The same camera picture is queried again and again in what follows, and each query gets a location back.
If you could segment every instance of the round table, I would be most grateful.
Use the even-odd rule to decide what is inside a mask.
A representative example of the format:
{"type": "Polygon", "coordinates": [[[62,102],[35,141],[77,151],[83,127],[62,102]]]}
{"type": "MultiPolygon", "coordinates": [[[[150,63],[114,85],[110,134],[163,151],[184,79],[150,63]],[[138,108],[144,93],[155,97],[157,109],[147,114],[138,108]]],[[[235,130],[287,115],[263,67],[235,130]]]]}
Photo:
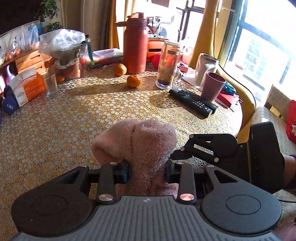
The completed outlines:
{"type": "MultiPolygon", "coordinates": [[[[152,66],[147,66],[139,74],[142,84],[131,89],[126,84],[128,75],[115,77],[112,66],[89,70],[84,78],[60,84],[54,98],[47,99],[43,93],[3,118],[0,240],[8,241],[17,233],[10,207],[19,195],[77,166],[100,167],[91,152],[92,139],[117,121],[154,118],[170,123],[178,138],[176,148],[183,146],[192,133],[238,134],[242,123],[240,104],[234,106],[234,111],[220,106],[201,120],[169,97],[168,91],[155,86],[156,74],[152,66]]],[[[174,87],[200,93],[180,78],[174,87]]],[[[190,162],[202,165],[196,160],[190,162]]]]}

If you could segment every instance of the plastic bag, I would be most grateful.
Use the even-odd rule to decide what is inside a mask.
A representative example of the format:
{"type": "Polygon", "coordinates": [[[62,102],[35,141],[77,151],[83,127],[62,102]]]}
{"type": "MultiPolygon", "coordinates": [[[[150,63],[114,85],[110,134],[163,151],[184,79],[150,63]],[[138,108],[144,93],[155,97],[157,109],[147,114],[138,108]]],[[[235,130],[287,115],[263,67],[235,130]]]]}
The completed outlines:
{"type": "Polygon", "coordinates": [[[38,49],[39,34],[37,26],[33,25],[32,29],[30,30],[26,30],[24,27],[22,27],[19,43],[21,50],[25,52],[31,49],[38,49]]]}
{"type": "Polygon", "coordinates": [[[39,52],[62,59],[65,50],[73,49],[85,40],[85,34],[76,30],[57,29],[40,36],[39,52]]]}
{"type": "Polygon", "coordinates": [[[19,46],[19,43],[18,43],[17,39],[14,39],[14,40],[12,41],[12,44],[8,47],[7,51],[8,51],[12,56],[14,56],[14,55],[17,56],[17,55],[20,54],[20,52],[21,52],[21,48],[20,48],[20,46],[19,46]]]}
{"type": "Polygon", "coordinates": [[[0,65],[2,65],[5,61],[5,52],[0,49],[0,65]]]}

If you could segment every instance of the glass jar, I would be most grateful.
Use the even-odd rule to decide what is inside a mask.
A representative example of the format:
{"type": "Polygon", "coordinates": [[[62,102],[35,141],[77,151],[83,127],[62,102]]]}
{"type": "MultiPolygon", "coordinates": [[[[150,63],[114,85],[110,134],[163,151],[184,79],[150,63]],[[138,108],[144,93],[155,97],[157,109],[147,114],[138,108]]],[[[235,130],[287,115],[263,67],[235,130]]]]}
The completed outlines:
{"type": "MultiPolygon", "coordinates": [[[[50,75],[63,76],[65,78],[63,82],[82,78],[87,69],[86,55],[88,55],[86,43],[52,51],[52,57],[55,61],[51,63],[47,72],[50,75]]],[[[42,57],[43,59],[48,58],[48,56],[43,55],[42,57]]]]}
{"type": "Polygon", "coordinates": [[[165,41],[157,71],[156,86],[161,89],[170,89],[179,61],[180,44],[165,41]]]}

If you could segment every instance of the orange container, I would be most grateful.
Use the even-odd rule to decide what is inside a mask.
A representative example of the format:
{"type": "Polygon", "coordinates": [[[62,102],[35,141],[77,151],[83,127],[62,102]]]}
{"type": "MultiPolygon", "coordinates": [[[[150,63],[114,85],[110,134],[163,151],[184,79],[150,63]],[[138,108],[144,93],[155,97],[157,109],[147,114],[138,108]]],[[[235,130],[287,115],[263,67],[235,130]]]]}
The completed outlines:
{"type": "Polygon", "coordinates": [[[167,39],[148,39],[147,62],[151,62],[154,55],[161,53],[164,41],[166,40],[167,39]]]}

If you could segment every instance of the dark liquid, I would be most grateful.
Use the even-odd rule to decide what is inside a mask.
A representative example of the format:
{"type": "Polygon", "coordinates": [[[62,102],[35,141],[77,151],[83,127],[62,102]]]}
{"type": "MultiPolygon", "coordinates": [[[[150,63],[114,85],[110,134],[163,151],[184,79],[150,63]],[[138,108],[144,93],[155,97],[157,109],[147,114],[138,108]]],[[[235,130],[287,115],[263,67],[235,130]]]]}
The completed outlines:
{"type": "Polygon", "coordinates": [[[161,80],[161,79],[157,79],[157,82],[162,84],[162,85],[171,85],[171,80],[167,81],[167,80],[161,80]]]}

